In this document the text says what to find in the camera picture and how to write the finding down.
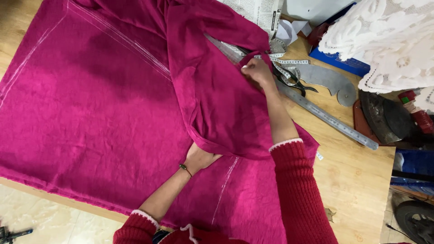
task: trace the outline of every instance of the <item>red knit sweater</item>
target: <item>red knit sweater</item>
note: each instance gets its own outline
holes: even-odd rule
[[[305,156],[301,139],[270,148],[276,163],[276,181],[282,221],[289,244],[337,244],[313,177],[311,162]],[[146,213],[134,210],[113,236],[114,244],[151,244],[158,223]],[[175,230],[159,244],[246,244],[217,232],[196,229],[190,224]]]

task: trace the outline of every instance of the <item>sweater sleeve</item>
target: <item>sweater sleeve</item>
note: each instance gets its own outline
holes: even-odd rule
[[[113,235],[113,244],[152,244],[152,237],[158,227],[158,223],[151,216],[134,210]]]
[[[277,190],[288,243],[338,244],[302,139],[276,144],[270,153],[276,163]]]

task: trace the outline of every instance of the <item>tire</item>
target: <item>tire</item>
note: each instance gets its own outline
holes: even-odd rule
[[[433,205],[422,201],[405,201],[395,208],[394,215],[401,230],[412,241],[434,244]]]

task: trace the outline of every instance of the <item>cutting table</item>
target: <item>cutting table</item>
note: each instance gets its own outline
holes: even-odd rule
[[[42,0],[6,0],[0,3],[0,79],[12,60]],[[357,86],[359,76],[319,60],[307,53],[310,45],[302,38],[292,43],[282,59],[310,59],[311,64],[336,70]],[[343,123],[353,125],[351,107],[340,105],[327,88],[315,86],[319,93],[307,91],[306,98]],[[330,127],[310,112],[283,97],[288,113],[319,143],[324,159],[315,161],[315,179],[339,243],[379,243],[387,202],[394,147],[370,150]],[[49,194],[4,178],[0,184],[86,212],[124,222],[127,216],[62,196]]]

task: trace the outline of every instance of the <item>white lace fabric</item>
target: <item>white lace fabric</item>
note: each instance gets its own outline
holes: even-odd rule
[[[362,0],[319,43],[342,60],[365,52],[359,88],[376,93],[426,87],[415,105],[434,110],[434,0]]]

